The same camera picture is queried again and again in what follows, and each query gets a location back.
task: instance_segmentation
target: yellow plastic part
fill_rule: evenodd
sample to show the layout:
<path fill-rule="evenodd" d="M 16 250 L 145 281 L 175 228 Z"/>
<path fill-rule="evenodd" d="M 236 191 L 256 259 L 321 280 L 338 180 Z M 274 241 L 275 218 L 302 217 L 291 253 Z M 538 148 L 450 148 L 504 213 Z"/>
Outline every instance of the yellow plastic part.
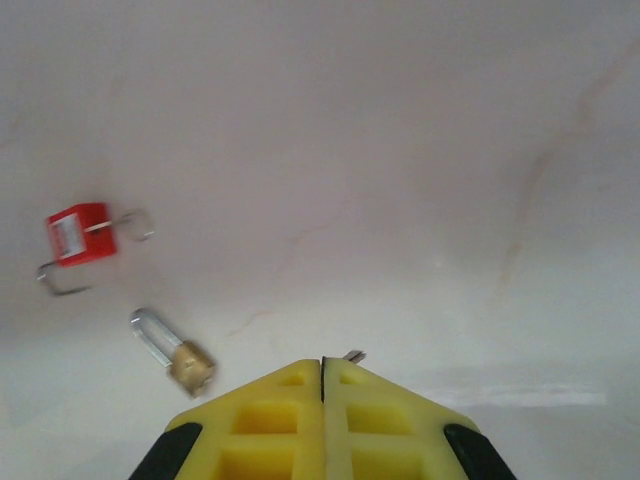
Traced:
<path fill-rule="evenodd" d="M 300 360 L 174 418 L 202 432 L 176 480 L 324 480 L 320 362 Z"/>
<path fill-rule="evenodd" d="M 467 480 L 443 433 L 467 417 L 353 363 L 325 359 L 326 478 Z"/>
<path fill-rule="evenodd" d="M 174 418 L 203 425 L 176 479 L 467 480 L 443 427 L 471 420 L 347 360 L 323 370 L 301 360 Z"/>

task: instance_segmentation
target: brass padlock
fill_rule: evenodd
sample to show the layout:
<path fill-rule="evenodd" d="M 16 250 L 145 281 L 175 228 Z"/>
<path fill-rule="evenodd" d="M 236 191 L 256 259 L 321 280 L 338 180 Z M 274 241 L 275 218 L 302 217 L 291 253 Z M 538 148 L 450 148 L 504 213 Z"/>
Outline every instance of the brass padlock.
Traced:
<path fill-rule="evenodd" d="M 141 326 L 142 320 L 151 322 L 162 338 L 175 347 L 171 359 L 144 332 Z M 213 377 L 215 363 L 202 348 L 191 340 L 182 341 L 154 311 L 148 308 L 140 308 L 131 314 L 131 328 L 133 328 L 133 334 L 142 340 L 156 360 L 167 368 L 169 376 L 189 395 L 196 398 L 205 392 Z"/>

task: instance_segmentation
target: metal shackle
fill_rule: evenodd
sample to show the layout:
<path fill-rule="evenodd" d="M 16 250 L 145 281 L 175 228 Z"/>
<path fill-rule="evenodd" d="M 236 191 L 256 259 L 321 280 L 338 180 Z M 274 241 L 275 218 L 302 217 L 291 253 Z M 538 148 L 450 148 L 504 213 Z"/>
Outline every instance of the metal shackle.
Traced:
<path fill-rule="evenodd" d="M 85 290 L 89 290 L 91 288 L 89 286 L 70 288 L 67 290 L 58 288 L 51 275 L 51 271 L 57 268 L 59 267 L 56 262 L 48 262 L 38 267 L 38 282 L 40 282 L 47 288 L 49 295 L 51 295 L 52 297 L 64 297 L 65 295 L 73 295 L 74 293 L 84 292 Z"/>
<path fill-rule="evenodd" d="M 151 322 L 153 326 L 158 329 L 162 337 L 172 346 L 179 347 L 183 343 L 182 340 L 162 322 L 158 314 L 153 310 L 149 308 L 139 308 L 131 314 L 130 323 L 133 329 L 133 335 L 142 341 L 144 346 L 147 347 L 147 350 L 151 352 L 151 355 L 153 355 L 163 367 L 170 367 L 173 362 L 170 360 L 169 355 L 160 350 L 153 340 L 144 332 L 142 327 L 143 320 Z"/>

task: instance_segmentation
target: white surface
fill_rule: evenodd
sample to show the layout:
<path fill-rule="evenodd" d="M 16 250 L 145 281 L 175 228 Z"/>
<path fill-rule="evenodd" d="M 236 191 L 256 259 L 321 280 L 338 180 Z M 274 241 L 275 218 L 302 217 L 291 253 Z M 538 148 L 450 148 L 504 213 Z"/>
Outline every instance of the white surface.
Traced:
<path fill-rule="evenodd" d="M 211 395 L 362 348 L 519 478 L 636 478 L 639 82 L 634 0 L 5 2 L 2 478 L 127 478 L 194 405 L 144 305 Z M 91 200 L 157 234 L 49 298 Z"/>

